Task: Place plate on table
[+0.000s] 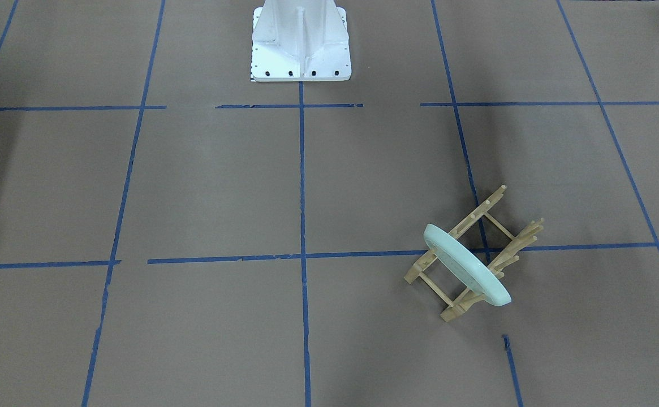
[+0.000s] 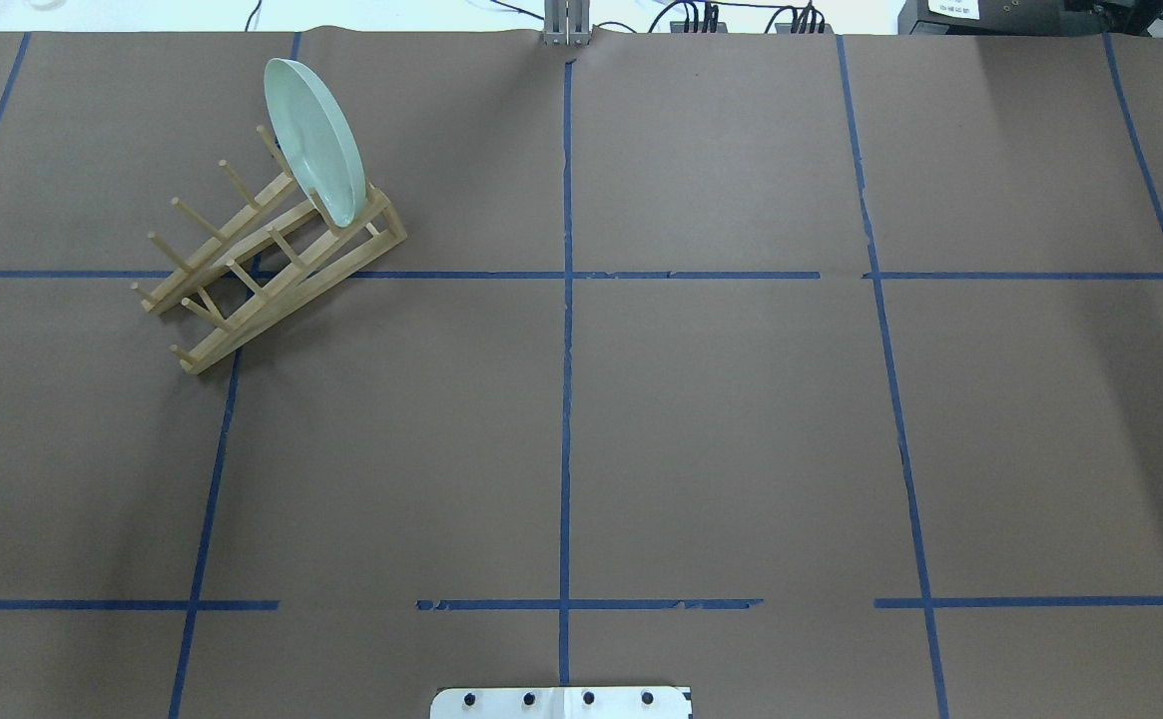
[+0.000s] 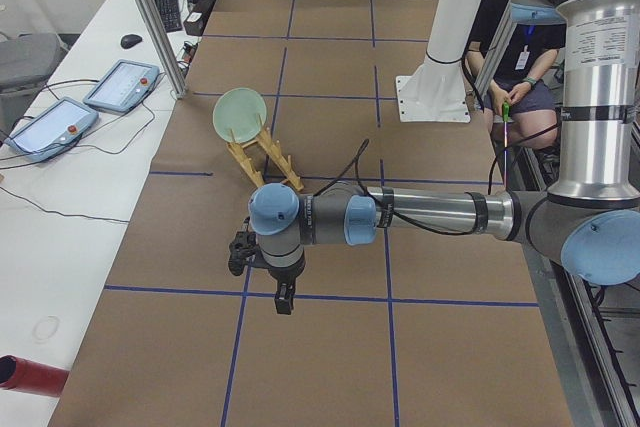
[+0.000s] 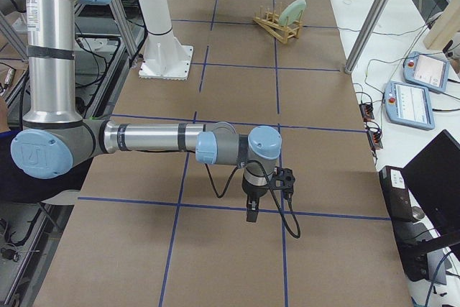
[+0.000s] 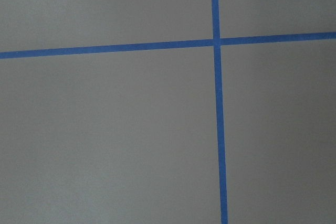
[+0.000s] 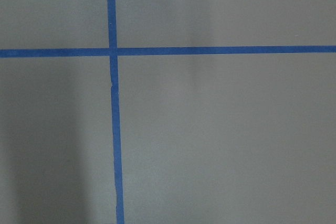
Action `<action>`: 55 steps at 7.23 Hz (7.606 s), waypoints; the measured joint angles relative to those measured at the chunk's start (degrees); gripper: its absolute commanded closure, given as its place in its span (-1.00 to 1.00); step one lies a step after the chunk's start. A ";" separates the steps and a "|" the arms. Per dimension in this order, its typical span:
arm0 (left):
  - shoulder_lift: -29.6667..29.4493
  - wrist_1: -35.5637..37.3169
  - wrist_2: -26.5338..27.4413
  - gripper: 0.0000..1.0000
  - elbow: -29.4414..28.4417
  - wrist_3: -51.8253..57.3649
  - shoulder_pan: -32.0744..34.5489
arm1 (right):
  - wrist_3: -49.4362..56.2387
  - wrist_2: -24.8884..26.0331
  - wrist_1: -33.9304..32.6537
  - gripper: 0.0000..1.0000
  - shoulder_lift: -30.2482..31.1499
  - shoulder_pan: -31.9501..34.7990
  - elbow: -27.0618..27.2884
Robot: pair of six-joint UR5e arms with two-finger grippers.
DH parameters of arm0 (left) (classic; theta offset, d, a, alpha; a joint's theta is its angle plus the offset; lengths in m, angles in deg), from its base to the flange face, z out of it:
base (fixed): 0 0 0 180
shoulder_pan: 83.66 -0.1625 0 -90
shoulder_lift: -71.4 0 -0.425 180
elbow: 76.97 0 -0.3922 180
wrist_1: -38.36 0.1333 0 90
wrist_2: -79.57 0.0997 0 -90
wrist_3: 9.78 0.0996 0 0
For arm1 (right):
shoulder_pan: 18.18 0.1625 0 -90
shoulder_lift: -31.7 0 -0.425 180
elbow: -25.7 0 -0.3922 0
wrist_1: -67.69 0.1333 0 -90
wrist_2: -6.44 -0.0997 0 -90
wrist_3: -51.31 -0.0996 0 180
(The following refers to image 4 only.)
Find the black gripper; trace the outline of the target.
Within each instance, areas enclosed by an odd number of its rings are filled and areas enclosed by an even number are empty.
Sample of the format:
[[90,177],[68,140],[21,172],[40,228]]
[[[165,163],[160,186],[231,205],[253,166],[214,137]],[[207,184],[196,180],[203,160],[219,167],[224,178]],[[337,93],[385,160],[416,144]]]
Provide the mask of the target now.
[[266,179],[265,168],[257,160],[249,160],[244,168],[243,191],[247,195],[247,222],[256,222],[259,213],[259,199],[269,189],[269,180]]

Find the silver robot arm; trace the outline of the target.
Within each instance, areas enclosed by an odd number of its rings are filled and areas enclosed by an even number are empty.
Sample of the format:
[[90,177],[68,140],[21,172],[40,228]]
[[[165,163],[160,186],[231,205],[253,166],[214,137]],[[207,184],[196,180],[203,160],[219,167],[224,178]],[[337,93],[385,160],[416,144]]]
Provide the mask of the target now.
[[25,0],[30,110],[11,142],[17,167],[40,179],[56,178],[97,155],[116,151],[192,152],[205,165],[244,171],[247,221],[259,200],[273,192],[282,138],[260,126],[242,135],[226,122],[215,124],[118,124],[84,119],[75,108],[75,4],[111,0]]

